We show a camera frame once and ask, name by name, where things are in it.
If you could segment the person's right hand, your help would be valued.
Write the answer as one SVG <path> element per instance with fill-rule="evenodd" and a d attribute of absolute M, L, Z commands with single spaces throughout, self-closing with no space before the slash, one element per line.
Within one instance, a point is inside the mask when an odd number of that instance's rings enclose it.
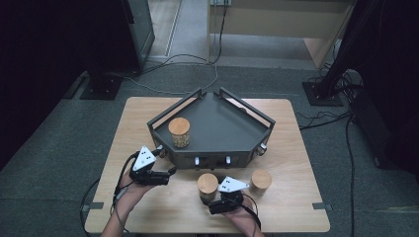
<path fill-rule="evenodd" d="M 247 225 L 254 223 L 252 215 L 245 210 L 246 207 L 253 209 L 252 201 L 249 197 L 244 197 L 242 204 L 243 207 L 223 214 L 223 216 L 231 221 L 236 227 L 246 227 Z"/>

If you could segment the beige wooden desk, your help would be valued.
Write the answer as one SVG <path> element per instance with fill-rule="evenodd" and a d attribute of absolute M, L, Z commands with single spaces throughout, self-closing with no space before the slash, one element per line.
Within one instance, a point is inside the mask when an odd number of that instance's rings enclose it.
<path fill-rule="evenodd" d="M 345 33 L 356 0 L 232 0 L 208 7 L 207 34 L 300 38 L 318 68 Z"/>

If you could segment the glass jar with wooden lid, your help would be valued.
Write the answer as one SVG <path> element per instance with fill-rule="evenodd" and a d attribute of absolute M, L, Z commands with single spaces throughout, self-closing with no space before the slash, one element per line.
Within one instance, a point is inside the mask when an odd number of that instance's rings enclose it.
<path fill-rule="evenodd" d="M 173 144 L 178 148 L 183 148 L 190 143 L 190 122 L 186 118 L 173 118 L 169 122 L 169 132 L 171 133 Z"/>
<path fill-rule="evenodd" d="M 218 189 L 218 179 L 214 174 L 204 173 L 199 176 L 198 190 L 200 197 L 205 200 L 213 200 Z"/>
<path fill-rule="evenodd" d="M 249 192 L 254 196 L 261 197 L 272 183 L 272 176 L 268 171 L 255 170 L 251 176 Z"/>

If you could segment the person's left hand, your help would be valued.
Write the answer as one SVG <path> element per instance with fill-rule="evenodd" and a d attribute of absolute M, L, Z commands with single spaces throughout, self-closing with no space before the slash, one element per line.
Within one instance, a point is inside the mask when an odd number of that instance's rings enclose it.
<path fill-rule="evenodd" d="M 129 172 L 125 172 L 119 188 L 123 191 L 122 198 L 142 199 L 148 191 L 153 189 L 153 186 L 139 185 L 129 176 Z"/>

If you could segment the dark cabinet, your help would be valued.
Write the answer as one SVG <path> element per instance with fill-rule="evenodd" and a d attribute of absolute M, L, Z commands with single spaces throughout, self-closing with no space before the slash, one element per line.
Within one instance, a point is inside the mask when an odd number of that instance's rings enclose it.
<path fill-rule="evenodd" d="M 122 0 L 135 48 L 137 72 L 144 69 L 155 40 L 148 0 Z"/>

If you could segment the black stand base plate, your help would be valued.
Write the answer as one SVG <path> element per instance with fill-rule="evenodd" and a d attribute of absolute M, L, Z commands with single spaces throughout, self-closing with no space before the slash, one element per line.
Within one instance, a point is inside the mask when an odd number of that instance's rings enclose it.
<path fill-rule="evenodd" d="M 343 102 L 338 95 L 321 96 L 319 84 L 314 82 L 301 83 L 308 102 L 312 106 L 318 107 L 343 107 Z"/>
<path fill-rule="evenodd" d="M 89 79 L 81 100 L 107 100 L 112 101 L 121 87 L 123 79 L 120 76 L 101 76 Z"/>

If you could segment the black stand pole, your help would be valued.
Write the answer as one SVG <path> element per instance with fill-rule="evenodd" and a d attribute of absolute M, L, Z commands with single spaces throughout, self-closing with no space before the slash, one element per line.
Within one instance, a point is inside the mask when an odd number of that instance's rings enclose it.
<path fill-rule="evenodd" d="M 379 1 L 356 1 L 338 55 L 326 76 L 318 83 L 321 96 L 333 96 L 336 94 L 335 86 L 338 77 L 349 68 L 350 52 L 354 48 L 356 39 L 361 35 L 362 30 L 365 28 Z"/>

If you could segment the dark grey corner rack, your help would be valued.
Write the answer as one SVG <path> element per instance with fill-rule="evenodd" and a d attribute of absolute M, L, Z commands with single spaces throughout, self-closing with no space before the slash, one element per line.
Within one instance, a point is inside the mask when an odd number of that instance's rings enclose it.
<path fill-rule="evenodd" d="M 173 144 L 169 123 L 190 123 L 189 144 Z M 275 121 L 228 90 L 201 89 L 181 99 L 147 123 L 154 144 L 179 169 L 244 168 L 263 155 Z"/>

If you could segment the black box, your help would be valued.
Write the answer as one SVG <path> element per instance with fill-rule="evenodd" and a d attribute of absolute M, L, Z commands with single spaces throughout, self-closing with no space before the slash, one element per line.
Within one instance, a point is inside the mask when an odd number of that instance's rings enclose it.
<path fill-rule="evenodd" d="M 365 91 L 361 91 L 350 103 L 356 124 L 366 136 L 374 154 L 374 162 L 380 169 L 393 170 L 396 166 L 387 158 L 385 148 L 391 133 L 385 126 L 374 103 Z"/>

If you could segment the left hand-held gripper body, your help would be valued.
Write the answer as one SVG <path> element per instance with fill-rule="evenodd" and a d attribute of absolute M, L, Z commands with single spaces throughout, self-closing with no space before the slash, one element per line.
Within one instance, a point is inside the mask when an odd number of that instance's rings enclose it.
<path fill-rule="evenodd" d="M 131 165 L 129 176 L 142 186 L 164 186 L 169 183 L 169 172 L 155 172 L 152 170 L 156 162 L 155 155 L 146 147 L 142 146 Z"/>

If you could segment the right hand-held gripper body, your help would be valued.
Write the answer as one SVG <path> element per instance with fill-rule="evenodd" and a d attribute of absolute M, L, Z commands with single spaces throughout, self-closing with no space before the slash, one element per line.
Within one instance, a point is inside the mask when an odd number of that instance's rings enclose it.
<path fill-rule="evenodd" d="M 225 177 L 218 186 L 220 192 L 218 213 L 230 212 L 237 209 L 243 202 L 242 191 L 249 187 L 248 184 L 231 177 Z"/>

